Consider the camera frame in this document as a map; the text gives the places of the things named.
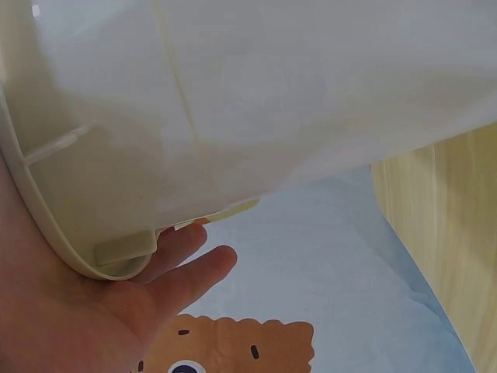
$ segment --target wooden panel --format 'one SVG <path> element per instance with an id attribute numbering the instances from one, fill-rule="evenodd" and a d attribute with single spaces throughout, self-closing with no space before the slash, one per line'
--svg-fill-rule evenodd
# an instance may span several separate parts
<path id="1" fill-rule="evenodd" d="M 480 373 L 497 371 L 497 124 L 374 163 L 377 198 Z"/>

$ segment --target hand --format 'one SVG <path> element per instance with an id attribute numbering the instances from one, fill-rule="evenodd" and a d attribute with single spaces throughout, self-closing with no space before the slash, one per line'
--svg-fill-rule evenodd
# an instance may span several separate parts
<path id="1" fill-rule="evenodd" d="M 222 246 L 176 268 L 206 239 L 200 225 L 169 229 L 132 281 L 84 278 L 45 242 L 0 156 L 0 371 L 127 373 L 235 265 Z"/>

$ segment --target cookie graphic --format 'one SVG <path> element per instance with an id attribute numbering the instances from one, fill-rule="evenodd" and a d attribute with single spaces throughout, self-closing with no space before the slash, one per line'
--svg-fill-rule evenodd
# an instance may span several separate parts
<path id="1" fill-rule="evenodd" d="M 180 315 L 159 335 L 145 373 L 308 373 L 313 327 Z"/>

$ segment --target blue mat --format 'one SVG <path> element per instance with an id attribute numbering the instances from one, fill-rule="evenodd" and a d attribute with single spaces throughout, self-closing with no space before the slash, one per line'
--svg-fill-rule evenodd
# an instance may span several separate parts
<path id="1" fill-rule="evenodd" d="M 317 373 L 474 372 L 368 168 L 275 193 L 208 231 L 204 251 L 232 245 L 238 265 L 187 312 L 310 322 Z"/>

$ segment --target white plastic container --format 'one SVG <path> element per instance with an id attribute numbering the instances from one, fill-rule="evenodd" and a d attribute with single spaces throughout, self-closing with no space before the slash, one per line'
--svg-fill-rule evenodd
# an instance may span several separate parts
<path id="1" fill-rule="evenodd" d="M 80 273 L 497 120 L 493 0 L 1 0 L 2 152 Z"/>

